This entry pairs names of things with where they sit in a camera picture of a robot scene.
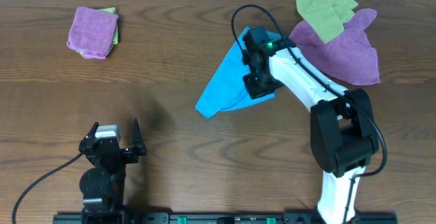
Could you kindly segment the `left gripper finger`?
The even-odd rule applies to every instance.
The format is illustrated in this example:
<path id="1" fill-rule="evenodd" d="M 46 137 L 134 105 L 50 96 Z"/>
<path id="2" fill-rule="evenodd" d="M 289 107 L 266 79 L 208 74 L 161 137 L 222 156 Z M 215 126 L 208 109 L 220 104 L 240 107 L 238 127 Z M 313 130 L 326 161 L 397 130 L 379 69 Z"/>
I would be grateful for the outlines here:
<path id="1" fill-rule="evenodd" d="M 95 133 L 96 133 L 98 127 L 99 127 L 99 123 L 98 122 L 94 122 L 93 126 L 91 127 L 91 129 L 89 130 L 89 132 L 87 134 L 87 138 L 88 139 L 95 138 Z"/>
<path id="2" fill-rule="evenodd" d="M 132 129 L 132 142 L 136 150 L 136 154 L 139 156 L 146 155 L 146 146 L 143 142 L 142 134 L 140 132 L 138 119 L 134 119 L 133 129 Z"/>

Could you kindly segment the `blue microfiber cloth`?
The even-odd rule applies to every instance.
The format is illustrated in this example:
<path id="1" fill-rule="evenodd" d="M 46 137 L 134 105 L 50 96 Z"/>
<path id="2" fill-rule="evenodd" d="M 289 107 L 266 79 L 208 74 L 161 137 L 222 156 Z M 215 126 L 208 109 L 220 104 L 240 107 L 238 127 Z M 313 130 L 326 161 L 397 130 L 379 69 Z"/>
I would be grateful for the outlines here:
<path id="1" fill-rule="evenodd" d="M 251 99 L 243 82 L 249 67 L 243 65 L 242 52 L 234 42 L 217 71 L 200 96 L 196 110 L 205 118 L 218 112 L 230 112 L 254 106 L 275 98 L 275 92 L 261 98 Z"/>

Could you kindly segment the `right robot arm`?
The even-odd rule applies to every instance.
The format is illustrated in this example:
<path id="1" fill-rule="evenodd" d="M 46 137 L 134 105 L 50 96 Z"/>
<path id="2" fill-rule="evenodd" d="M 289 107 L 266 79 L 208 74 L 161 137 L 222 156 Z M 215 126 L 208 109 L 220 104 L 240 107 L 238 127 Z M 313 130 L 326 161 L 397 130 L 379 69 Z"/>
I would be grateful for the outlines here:
<path id="1" fill-rule="evenodd" d="M 264 27 L 243 35 L 243 77 L 251 99 L 285 86 L 310 112 L 310 145 L 323 170 L 317 211 L 325 223 L 353 223 L 358 175 L 378 151 L 368 95 L 353 92 L 316 69 L 288 38 L 273 38 Z"/>

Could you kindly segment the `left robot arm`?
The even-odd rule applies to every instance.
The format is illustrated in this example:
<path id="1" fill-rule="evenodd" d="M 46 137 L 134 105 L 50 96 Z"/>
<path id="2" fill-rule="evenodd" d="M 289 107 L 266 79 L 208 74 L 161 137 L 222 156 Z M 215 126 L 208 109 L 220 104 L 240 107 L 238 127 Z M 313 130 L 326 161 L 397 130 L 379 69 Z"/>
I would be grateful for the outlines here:
<path id="1" fill-rule="evenodd" d="M 131 148 L 121 148 L 119 128 L 94 123 L 79 143 L 79 151 L 93 165 L 80 179 L 84 209 L 91 214 L 114 213 L 123 208 L 126 165 L 146 155 L 138 121 L 132 129 Z"/>

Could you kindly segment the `green unfolded cloth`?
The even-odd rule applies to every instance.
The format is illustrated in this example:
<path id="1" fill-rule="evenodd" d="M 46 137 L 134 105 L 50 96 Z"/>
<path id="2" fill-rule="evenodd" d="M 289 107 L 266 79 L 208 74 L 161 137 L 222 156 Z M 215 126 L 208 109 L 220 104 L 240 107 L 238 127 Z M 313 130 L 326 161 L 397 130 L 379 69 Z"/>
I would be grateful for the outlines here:
<path id="1" fill-rule="evenodd" d="M 357 6 L 355 0 L 296 0 L 298 13 L 325 44 L 344 32 Z"/>

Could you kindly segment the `purple unfolded cloth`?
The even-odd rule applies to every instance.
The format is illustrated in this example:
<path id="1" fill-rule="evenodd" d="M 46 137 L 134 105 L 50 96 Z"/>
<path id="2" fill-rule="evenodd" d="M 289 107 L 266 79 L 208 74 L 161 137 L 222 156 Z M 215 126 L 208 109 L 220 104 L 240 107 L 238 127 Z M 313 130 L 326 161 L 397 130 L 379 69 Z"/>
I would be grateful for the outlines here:
<path id="1" fill-rule="evenodd" d="M 343 25 L 344 31 L 327 44 L 306 21 L 296 25 L 290 39 L 323 73 L 357 86 L 379 84 L 377 51 L 365 33 L 376 16 L 377 11 L 371 8 L 358 10 Z"/>

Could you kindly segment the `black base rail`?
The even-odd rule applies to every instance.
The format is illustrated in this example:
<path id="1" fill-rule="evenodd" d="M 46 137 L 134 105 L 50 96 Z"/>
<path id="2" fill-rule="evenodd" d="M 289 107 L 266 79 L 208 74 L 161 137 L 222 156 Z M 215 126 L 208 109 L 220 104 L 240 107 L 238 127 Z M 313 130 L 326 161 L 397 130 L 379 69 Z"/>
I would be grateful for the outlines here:
<path id="1" fill-rule="evenodd" d="M 283 214 L 168 214 L 149 212 L 121 214 L 117 217 L 90 217 L 85 214 L 56 214 L 53 224 L 322 224 L 314 212 L 285 212 Z"/>

